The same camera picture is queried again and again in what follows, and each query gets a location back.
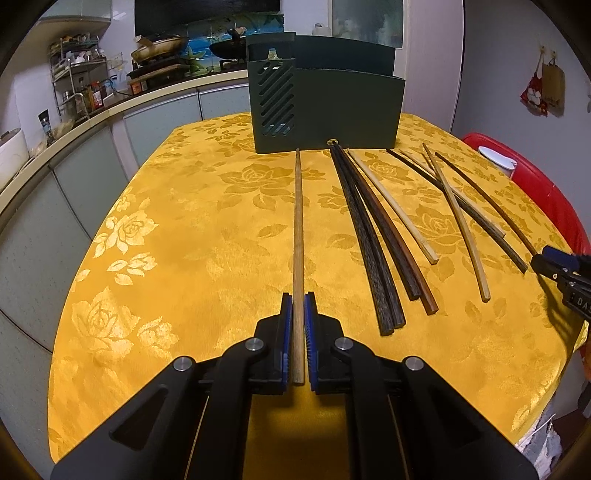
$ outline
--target red bag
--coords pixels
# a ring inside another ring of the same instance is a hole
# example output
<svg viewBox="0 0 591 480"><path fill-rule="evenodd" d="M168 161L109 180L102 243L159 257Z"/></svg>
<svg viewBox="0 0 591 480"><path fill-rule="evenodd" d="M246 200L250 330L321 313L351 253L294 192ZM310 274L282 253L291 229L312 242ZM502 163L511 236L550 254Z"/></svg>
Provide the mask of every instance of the red bag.
<svg viewBox="0 0 591 480"><path fill-rule="evenodd" d="M544 53L541 52L534 76L531 78L530 84L525 89L525 92L521 94L521 101L533 112L548 116L548 104L542 100L542 79L538 78L538 70L540 69L543 55Z"/></svg>

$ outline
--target white rice cooker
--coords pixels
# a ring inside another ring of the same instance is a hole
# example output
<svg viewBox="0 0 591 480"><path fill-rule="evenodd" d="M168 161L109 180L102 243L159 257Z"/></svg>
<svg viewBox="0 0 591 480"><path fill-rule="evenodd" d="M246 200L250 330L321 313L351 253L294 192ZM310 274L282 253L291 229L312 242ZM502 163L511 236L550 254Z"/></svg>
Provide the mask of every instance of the white rice cooker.
<svg viewBox="0 0 591 480"><path fill-rule="evenodd" d="M20 128L0 137L0 190L2 190L29 159L25 134Z"/></svg>

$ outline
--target chopstick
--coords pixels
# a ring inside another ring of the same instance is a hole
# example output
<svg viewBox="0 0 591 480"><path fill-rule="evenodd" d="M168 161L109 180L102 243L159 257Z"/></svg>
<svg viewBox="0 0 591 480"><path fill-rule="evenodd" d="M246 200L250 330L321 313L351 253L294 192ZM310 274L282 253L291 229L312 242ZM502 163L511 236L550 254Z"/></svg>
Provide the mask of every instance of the chopstick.
<svg viewBox="0 0 591 480"><path fill-rule="evenodd" d="M341 153L335 144L330 147L330 156L335 164L340 184L343 187L353 227L359 241L363 264L365 265L369 288L374 301L375 313L378 318L380 335L391 335L395 328L403 327L406 324L392 274L363 201L355 185L346 174Z"/></svg>
<svg viewBox="0 0 591 480"><path fill-rule="evenodd" d="M414 280L414 282L416 282L418 285L421 301L423 302L423 306L427 312L427 315L434 314L439 310L439 307L437 306L435 297L433 296L433 293L431 292L431 289L429 288L423 273L419 269L416 260L408 249L407 244L404 242L404 239L386 212L386 209L382 206L377 195L369 187L369 184L363 178L359 170L355 168L354 163L349 160L347 164L350 172L353 174L353 178L355 179L355 183L359 192L361 193L361 196L363 197L369 211L374 217L374 221L376 225L378 225L378 229L381 232L382 237L384 237L384 241L386 242L396 268L400 272L403 283L405 278Z"/></svg>
<svg viewBox="0 0 591 480"><path fill-rule="evenodd" d="M295 151L294 267L293 267L293 344L291 382L303 385L306 379L304 352L304 210L300 149Z"/></svg>
<svg viewBox="0 0 591 480"><path fill-rule="evenodd" d="M342 149L340 149L340 154L341 158L344 159L343 165L347 171L347 174L349 175L349 178L357 187L357 190L361 195L367 210L373 217L375 224L378 226L378 229L382 234L384 243L390 252L392 260L394 260L396 269L400 273L400 279L402 280L404 288L407 291L408 298L410 300L418 299L423 291L419 287L417 277L410 267L409 257L402 253L402 247L399 241L400 234L398 234L398 237L394 235L394 230L396 227L392 223L392 220L388 214L385 211L382 212L378 209L377 204L379 203L379 200L377 197L375 197L375 195L372 195L373 192L367 185L367 182L359 174L359 171L355 168L354 164L349 160L348 156Z"/></svg>
<svg viewBox="0 0 591 480"><path fill-rule="evenodd" d="M427 163L419 160L418 157L414 156L412 153L410 153L410 152L408 152L406 150L401 150L401 152L404 155L406 155L408 158L410 158L413 162L415 162L419 167L423 168L423 170L426 170L428 173L430 173L431 175L433 175L434 177L436 177L435 172L433 171L433 169L429 165L427 165ZM496 233L501 238L504 238L505 237L505 231L503 231L501 229L501 227L499 227L495 222L493 222L492 220L490 220L489 218L487 218L486 215L484 214L484 212L482 210L480 210L475 203L473 203L468 197L466 197L458 189L452 187L451 185L450 185L450 187L452 188L452 192L456 195L456 197L462 198L462 200L464 200L464 202L468 203L472 208L474 208L475 211L477 211L478 213L480 213L482 215L482 217L487 222L489 222L491 224L491 227L496 231Z"/></svg>
<svg viewBox="0 0 591 480"><path fill-rule="evenodd" d="M435 177L429 175L422 168L417 167L413 162L404 158L402 155L398 155L396 152L393 152L389 148L386 149L386 152L388 152L390 155L392 155L393 157L400 160L402 163L404 163L411 170L414 170L416 173L418 173L421 177L423 177L425 180L427 180L433 186L435 186L439 190L443 191L442 183L439 180L437 180ZM517 254L517 252L511 248L511 246L507 243L507 241L505 239L501 238L500 236L498 236L496 234L496 232L492 229L491 224L488 223L482 217L482 215L480 213L475 211L474 208L472 208L470 206L470 204L466 203L461 198L458 198L457 202L460 205L460 207L462 208L462 210L464 210L470 217L472 217L472 219L478 225L480 225L480 227L486 233L488 233L490 235L490 237L497 243L497 245L499 245L499 247L501 247L503 252L505 252L507 254L507 256L511 259L511 261L517 266L517 268L519 268L519 271L521 273L525 273L528 269L527 263L525 263L523 261L523 259Z"/></svg>
<svg viewBox="0 0 591 480"><path fill-rule="evenodd" d="M480 260L480 255L478 254L478 250L476 249L476 243L474 242L474 237L468 228L468 224L466 223L466 219L462 211L460 210L460 206L457 204L456 196L452 192L452 188L449 186L445 175L441 171L441 168L431 155L431 151L429 150L428 146L424 143L423 148L425 152L427 152L427 156L429 160L431 160L431 165L435 170L435 174L437 178L443 185L443 193L447 198L447 202L452 209L453 216L456 217L457 225L460 228L462 233L462 237L464 237L464 242L466 243L466 247L468 248L468 253L470 255L470 259L472 260L472 266L474 267L474 273L476 274L476 280L478 282L478 289L480 290L480 297L483 302L487 302L491 299L491 291L488 288L488 282L486 281L486 274L484 273L484 268L482 267L482 261Z"/></svg>
<svg viewBox="0 0 591 480"><path fill-rule="evenodd" d="M513 230L517 237L519 237L519 240L521 240L521 242L525 245L527 250L530 251L530 254L537 254L536 249L531 244L530 240L521 231L521 229L517 226L517 224L511 219L511 217L509 217L509 215L506 214L506 212L500 207L500 205L497 202L495 202L490 195L487 194L487 192L480 188L480 185L478 185L474 180L472 180L468 175L462 172L462 170L456 167L452 162L443 157L441 154L436 153L436 155L439 158L441 158L454 172L456 172L460 177L466 180L473 189L480 193L480 195L482 195L484 199L491 204L491 206L497 211L497 213L503 218L503 220L507 222L507 225L511 227L511 230Z"/></svg>
<svg viewBox="0 0 591 480"><path fill-rule="evenodd" d="M362 162L359 157L351 150L348 150L349 155L355 161L355 163L363 170L366 177L371 180L374 186L378 189L378 191L382 194L382 196L386 199L386 202L392 207L392 210L398 215L404 226L408 229L410 234L413 236L414 240L416 241L418 247L421 249L427 260L431 265L436 265L439 262L439 256L435 252L435 250L429 245L429 243L425 240L422 236L421 232L418 231L417 227L414 225L413 221L408 217L406 212L402 209L402 207L398 204L396 200L390 195L390 192L386 190L384 185L378 180L377 176L374 172L372 172L369 167Z"/></svg>

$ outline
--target ventilation slots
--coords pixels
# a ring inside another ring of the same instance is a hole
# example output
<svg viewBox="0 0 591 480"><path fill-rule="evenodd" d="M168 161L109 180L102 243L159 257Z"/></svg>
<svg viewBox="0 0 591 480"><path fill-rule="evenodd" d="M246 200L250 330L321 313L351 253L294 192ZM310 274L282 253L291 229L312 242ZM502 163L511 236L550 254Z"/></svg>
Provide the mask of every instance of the ventilation slots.
<svg viewBox="0 0 591 480"><path fill-rule="evenodd" d="M282 61L259 70L259 98L263 135L287 135L294 126L294 66Z"/></svg>

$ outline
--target white cabinet door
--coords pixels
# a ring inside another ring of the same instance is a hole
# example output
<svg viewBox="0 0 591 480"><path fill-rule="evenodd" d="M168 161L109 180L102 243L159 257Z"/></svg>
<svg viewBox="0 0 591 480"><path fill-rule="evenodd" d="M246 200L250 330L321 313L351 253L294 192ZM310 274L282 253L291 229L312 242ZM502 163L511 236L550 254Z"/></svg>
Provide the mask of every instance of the white cabinet door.
<svg viewBox="0 0 591 480"><path fill-rule="evenodd" d="M0 418L14 443L45 480L53 469L47 443L50 364L51 353L0 313Z"/></svg>
<svg viewBox="0 0 591 480"><path fill-rule="evenodd" d="M82 0L82 16L111 19L111 0Z"/></svg>
<svg viewBox="0 0 591 480"><path fill-rule="evenodd" d="M232 85L208 90L200 90L203 119L216 118L251 111L248 85Z"/></svg>
<svg viewBox="0 0 591 480"><path fill-rule="evenodd" d="M94 237L127 186L108 127L103 127L56 167L56 176L74 213Z"/></svg>
<svg viewBox="0 0 591 480"><path fill-rule="evenodd" d="M82 0L57 0L41 16L41 20L55 17L81 17Z"/></svg>
<svg viewBox="0 0 591 480"><path fill-rule="evenodd" d="M124 116L131 146L139 166L172 131L181 125L201 120L197 92L172 98Z"/></svg>
<svg viewBox="0 0 591 480"><path fill-rule="evenodd" d="M0 234L0 309L48 350L90 239L52 174Z"/></svg>

